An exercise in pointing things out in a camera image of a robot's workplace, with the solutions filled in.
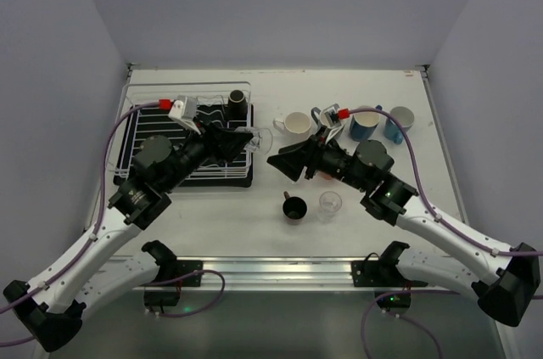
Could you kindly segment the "clear small glass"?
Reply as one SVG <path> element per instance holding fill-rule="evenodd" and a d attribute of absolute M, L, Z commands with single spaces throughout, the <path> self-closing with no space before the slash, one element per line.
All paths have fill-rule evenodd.
<path fill-rule="evenodd" d="M 321 194 L 317 216 L 322 222 L 330 222 L 339 213 L 343 206 L 343 200 L 334 191 L 327 191 Z"/>
<path fill-rule="evenodd" d="M 250 133 L 251 140 L 244 146 L 247 152 L 252 154 L 267 155 L 273 145 L 273 135 L 269 128 L 257 128 L 253 126 L 240 126 L 236 132 Z"/>

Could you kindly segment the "white mug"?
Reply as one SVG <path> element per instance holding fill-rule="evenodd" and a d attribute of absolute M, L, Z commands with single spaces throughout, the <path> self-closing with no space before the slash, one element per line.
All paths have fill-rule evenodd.
<path fill-rule="evenodd" d="M 286 137 L 307 139 L 311 134 L 311 118 L 302 112 L 293 112 L 283 119 L 272 121 L 274 128 Z"/>

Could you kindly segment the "black cup beige rim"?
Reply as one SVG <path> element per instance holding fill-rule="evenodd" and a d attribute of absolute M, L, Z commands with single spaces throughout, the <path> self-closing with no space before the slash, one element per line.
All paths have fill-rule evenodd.
<path fill-rule="evenodd" d="M 248 101 L 242 90 L 233 90 L 228 96 L 227 116 L 231 121 L 244 120 L 248 113 Z"/>

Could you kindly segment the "dark blue mug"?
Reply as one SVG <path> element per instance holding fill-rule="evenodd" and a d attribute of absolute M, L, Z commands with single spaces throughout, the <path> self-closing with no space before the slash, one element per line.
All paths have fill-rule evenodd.
<path fill-rule="evenodd" d="M 380 114 L 375 112 L 357 112 L 351 116 L 349 136 L 356 142 L 369 139 L 380 122 Z"/>

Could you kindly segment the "brown cup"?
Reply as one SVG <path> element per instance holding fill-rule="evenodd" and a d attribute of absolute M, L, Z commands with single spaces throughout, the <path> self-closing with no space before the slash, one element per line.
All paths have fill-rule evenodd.
<path fill-rule="evenodd" d="M 282 213 L 284 220 L 288 224 L 300 223 L 308 212 L 307 203 L 298 196 L 293 196 L 289 192 L 283 192 Z"/>

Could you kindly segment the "light blue mug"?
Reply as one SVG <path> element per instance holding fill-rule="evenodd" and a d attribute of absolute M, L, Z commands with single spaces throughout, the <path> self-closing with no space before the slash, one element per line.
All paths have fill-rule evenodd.
<path fill-rule="evenodd" d="M 390 110 L 390 115 L 395 118 L 407 132 L 415 121 L 414 113 L 404 106 L 396 106 Z M 400 128 L 391 120 L 387 119 L 385 127 L 383 129 L 384 137 L 396 145 L 400 145 L 404 141 L 404 135 L 401 132 Z"/>

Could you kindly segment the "grey mug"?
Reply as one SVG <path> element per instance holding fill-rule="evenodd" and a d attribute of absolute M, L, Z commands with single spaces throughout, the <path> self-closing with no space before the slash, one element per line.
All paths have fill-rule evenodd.
<path fill-rule="evenodd" d="M 330 127 L 332 124 L 329 122 L 325 114 L 328 111 L 337 111 L 337 110 L 339 110 L 338 104 L 332 104 L 325 109 L 319 109 L 318 107 L 313 107 L 311 109 L 311 118 L 318 127 L 321 127 L 321 126 Z"/>

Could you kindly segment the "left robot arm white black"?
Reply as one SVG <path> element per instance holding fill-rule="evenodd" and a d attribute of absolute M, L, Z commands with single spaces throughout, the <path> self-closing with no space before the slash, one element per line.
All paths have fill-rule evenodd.
<path fill-rule="evenodd" d="M 247 130 L 214 125 L 190 133 L 181 147 L 164 136 L 147 138 L 134 156 L 130 177 L 101 206 L 94 228 L 45 272 L 4 289 L 9 309 L 45 351 L 67 344 L 81 329 L 84 305 L 76 292 L 84 283 L 170 205 L 173 188 L 210 159 L 234 160 L 252 138 Z"/>

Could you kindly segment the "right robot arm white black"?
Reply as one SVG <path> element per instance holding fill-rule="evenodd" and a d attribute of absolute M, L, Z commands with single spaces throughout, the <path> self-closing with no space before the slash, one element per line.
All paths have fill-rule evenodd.
<path fill-rule="evenodd" d="M 422 190 L 391 173 L 394 161 L 379 141 L 361 142 L 348 154 L 335 141 L 312 136 L 279 149 L 267 162 L 292 181 L 321 172 L 362 192 L 361 205 L 374 219 L 445 252 L 429 257 L 407 246 L 389 246 L 386 254 L 394 272 L 407 281 L 434 284 L 475 300 L 499 323 L 520 324 L 540 286 L 537 250 L 496 240 L 432 205 Z"/>

